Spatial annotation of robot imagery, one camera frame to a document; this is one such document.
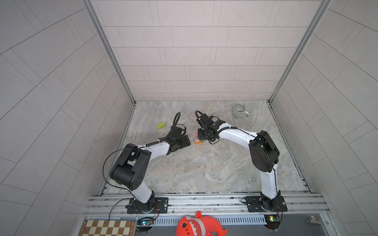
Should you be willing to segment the aluminium corner post left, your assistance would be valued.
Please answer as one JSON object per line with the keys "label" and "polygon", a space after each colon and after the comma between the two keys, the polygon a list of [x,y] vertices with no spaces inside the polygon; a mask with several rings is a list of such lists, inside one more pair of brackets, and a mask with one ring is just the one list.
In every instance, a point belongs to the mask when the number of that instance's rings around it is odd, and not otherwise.
{"label": "aluminium corner post left", "polygon": [[133,107],[136,106],[136,101],[131,93],[131,90],[129,88],[129,86],[127,85],[127,82],[126,82],[126,79],[122,73],[122,70],[117,62],[117,59],[115,57],[115,54],[109,44],[109,41],[105,35],[105,31],[103,30],[103,27],[99,21],[99,18],[97,17],[96,13],[95,13],[95,10],[94,10],[94,7],[91,3],[90,0],[83,0],[83,7],[85,8],[87,14],[88,14],[88,17],[89,17],[89,20],[91,21],[93,27],[94,27],[94,30],[96,31],[97,33],[97,36],[99,38],[99,41],[100,43],[102,44],[108,58],[109,58],[109,61],[110,63],[112,64],[112,67],[114,68],[117,76],[119,77],[119,79],[121,80],[121,83],[123,84],[123,87],[125,88],[126,92],[127,92],[127,95],[129,96],[131,102],[132,102],[132,105]]}

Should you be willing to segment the aluminium corner post right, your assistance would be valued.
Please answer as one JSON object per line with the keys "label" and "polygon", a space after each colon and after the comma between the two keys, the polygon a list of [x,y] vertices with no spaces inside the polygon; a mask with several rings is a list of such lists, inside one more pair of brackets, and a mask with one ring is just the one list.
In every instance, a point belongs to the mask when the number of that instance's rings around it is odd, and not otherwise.
{"label": "aluminium corner post right", "polygon": [[284,83],[286,82],[287,78],[289,77],[290,73],[292,72],[293,68],[295,67],[296,63],[298,62],[300,56],[302,55],[304,49],[306,48],[307,44],[309,43],[312,35],[315,33],[318,25],[320,24],[321,20],[323,19],[324,15],[326,14],[329,6],[331,5],[332,0],[323,0],[321,1],[318,9],[316,10],[314,17],[312,18],[309,26],[307,27],[298,47],[296,48],[292,58],[290,59],[288,65],[285,68],[275,90],[272,93],[272,96],[268,100],[270,105],[273,104],[275,99],[277,98],[280,90],[282,89]]}

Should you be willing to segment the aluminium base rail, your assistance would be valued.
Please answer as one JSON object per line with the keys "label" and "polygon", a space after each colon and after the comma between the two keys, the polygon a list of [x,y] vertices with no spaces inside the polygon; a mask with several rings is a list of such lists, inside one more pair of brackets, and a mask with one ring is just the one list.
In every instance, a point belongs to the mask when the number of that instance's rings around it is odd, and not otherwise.
{"label": "aluminium base rail", "polygon": [[[130,195],[105,194],[101,197],[91,197],[83,210],[83,217],[87,218],[137,218],[142,216],[184,216],[195,215],[201,211],[203,215],[247,215],[267,214],[260,206],[250,206],[242,199],[248,196],[260,198],[260,194],[225,193],[225,194],[158,194],[158,198],[167,198],[168,202],[160,206],[160,213],[156,210],[143,213],[139,210],[127,209]],[[330,209],[321,194],[306,192],[282,193],[284,202],[274,208],[273,212],[284,214],[300,213],[329,213]]]}

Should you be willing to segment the aluminium corner post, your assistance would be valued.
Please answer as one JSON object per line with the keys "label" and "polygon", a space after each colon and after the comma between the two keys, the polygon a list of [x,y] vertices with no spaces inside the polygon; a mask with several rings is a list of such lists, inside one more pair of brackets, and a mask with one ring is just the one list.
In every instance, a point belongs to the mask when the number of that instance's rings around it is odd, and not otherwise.
{"label": "aluminium corner post", "polygon": [[97,33],[97,36],[99,38],[99,41],[100,43],[102,44],[108,58],[109,58],[109,61],[110,63],[112,64],[112,67],[114,68],[117,76],[119,77],[119,79],[121,80],[121,83],[123,84],[123,87],[125,88],[126,92],[127,92],[127,95],[129,96],[131,102],[132,102],[132,105],[133,107],[136,106],[136,101],[131,93],[131,90],[129,88],[129,86],[127,85],[127,82],[126,82],[126,79],[122,73],[122,70],[117,62],[117,59],[115,57],[115,54],[109,44],[109,41],[105,35],[105,31],[103,30],[103,27],[99,21],[99,18],[97,17],[96,13],[95,13],[95,10],[94,10],[94,7],[91,3],[90,0],[83,0],[83,7],[85,8],[87,14],[88,14],[88,17],[89,17],[89,20],[91,21],[93,27],[94,27],[94,30],[96,31]]}
{"label": "aluminium corner post", "polygon": [[275,99],[277,98],[280,90],[282,89],[284,83],[286,82],[287,78],[289,77],[290,73],[292,72],[293,68],[295,67],[296,63],[298,62],[300,56],[302,55],[304,49],[306,48],[307,44],[309,43],[312,35],[315,33],[318,25],[320,24],[321,20],[323,19],[324,15],[326,14],[329,6],[331,5],[332,0],[323,0],[321,1],[318,9],[316,10],[314,17],[312,18],[309,26],[307,27],[298,47],[296,48],[292,58],[290,59],[288,65],[285,68],[275,90],[272,93],[272,96],[268,100],[270,105],[273,104]]}

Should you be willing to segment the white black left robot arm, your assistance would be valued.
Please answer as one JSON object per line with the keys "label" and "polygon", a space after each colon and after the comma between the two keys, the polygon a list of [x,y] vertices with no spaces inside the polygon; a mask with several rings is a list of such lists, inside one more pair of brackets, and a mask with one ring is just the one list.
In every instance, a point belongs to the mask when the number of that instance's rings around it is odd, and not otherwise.
{"label": "white black left robot arm", "polygon": [[127,144],[110,170],[109,177],[120,188],[131,193],[128,213],[150,213],[155,206],[155,193],[144,182],[150,160],[169,155],[191,145],[186,127],[172,127],[168,135],[152,143]]}

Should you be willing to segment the right controller circuit board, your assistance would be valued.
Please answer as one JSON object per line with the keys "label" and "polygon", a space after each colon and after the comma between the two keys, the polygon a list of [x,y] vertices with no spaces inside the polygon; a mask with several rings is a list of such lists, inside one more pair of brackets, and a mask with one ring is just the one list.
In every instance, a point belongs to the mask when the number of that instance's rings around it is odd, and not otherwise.
{"label": "right controller circuit board", "polygon": [[264,215],[266,225],[269,230],[278,230],[281,224],[281,217],[279,215]]}

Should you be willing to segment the lime green long block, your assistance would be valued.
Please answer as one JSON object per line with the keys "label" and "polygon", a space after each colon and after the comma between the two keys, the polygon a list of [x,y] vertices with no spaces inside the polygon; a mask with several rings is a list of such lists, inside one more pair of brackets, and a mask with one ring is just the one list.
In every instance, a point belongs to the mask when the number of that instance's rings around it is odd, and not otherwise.
{"label": "lime green long block", "polygon": [[157,129],[161,129],[165,126],[166,126],[166,124],[164,122],[162,122],[162,123],[158,124],[156,127],[157,127]]}

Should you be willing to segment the striped ceramic mug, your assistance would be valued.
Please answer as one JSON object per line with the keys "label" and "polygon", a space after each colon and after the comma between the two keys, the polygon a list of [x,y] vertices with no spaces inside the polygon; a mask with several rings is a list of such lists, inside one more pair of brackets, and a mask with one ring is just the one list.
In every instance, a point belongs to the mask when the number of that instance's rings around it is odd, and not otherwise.
{"label": "striped ceramic mug", "polygon": [[235,104],[232,109],[232,115],[236,118],[248,117],[250,113],[246,110],[246,107],[242,104]]}

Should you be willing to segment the controller circuit board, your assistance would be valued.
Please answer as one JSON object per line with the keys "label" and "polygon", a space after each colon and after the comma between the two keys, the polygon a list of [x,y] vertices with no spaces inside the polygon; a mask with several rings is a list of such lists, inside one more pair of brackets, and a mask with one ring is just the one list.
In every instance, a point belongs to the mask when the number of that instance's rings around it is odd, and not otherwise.
{"label": "controller circuit board", "polygon": [[264,215],[266,225],[269,230],[278,230],[281,224],[281,217],[279,215]]}
{"label": "controller circuit board", "polygon": [[148,232],[152,229],[154,219],[152,217],[144,217],[137,221],[136,227],[139,232]]}

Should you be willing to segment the wooden chessboard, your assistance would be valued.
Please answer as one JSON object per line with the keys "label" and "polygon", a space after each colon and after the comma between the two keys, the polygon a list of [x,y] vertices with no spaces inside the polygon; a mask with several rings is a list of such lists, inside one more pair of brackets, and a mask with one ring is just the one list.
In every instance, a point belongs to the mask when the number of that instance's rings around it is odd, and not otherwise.
{"label": "wooden chessboard", "polygon": [[85,220],[79,236],[134,236],[136,222],[126,220]]}

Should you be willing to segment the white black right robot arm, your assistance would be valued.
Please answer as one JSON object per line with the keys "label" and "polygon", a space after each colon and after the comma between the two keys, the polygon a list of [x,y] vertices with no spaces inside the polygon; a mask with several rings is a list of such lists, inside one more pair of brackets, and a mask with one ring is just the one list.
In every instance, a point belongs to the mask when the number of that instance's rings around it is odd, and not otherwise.
{"label": "white black right robot arm", "polygon": [[253,165],[260,171],[261,192],[258,205],[264,211],[287,211],[284,198],[278,187],[277,168],[280,152],[266,131],[251,132],[232,126],[225,121],[213,120],[198,110],[196,120],[200,125],[198,135],[203,136],[211,144],[220,139],[230,140],[250,151]]}

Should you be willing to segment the red shark plush toy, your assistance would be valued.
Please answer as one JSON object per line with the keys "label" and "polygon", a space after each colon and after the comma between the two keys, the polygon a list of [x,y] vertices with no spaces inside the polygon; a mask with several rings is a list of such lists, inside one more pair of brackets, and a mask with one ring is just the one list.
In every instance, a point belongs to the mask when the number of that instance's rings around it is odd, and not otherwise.
{"label": "red shark plush toy", "polygon": [[224,229],[217,219],[203,216],[200,211],[196,213],[195,217],[184,216],[176,228],[177,236],[212,236],[212,233],[226,236],[227,229]]}

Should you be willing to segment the left controller circuit board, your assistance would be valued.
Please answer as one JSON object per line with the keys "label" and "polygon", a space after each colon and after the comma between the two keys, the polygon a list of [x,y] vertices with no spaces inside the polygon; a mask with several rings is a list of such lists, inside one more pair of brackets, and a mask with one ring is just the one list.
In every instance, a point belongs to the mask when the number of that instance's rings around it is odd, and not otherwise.
{"label": "left controller circuit board", "polygon": [[152,229],[154,219],[152,217],[144,217],[137,221],[136,227],[139,232],[148,232]]}

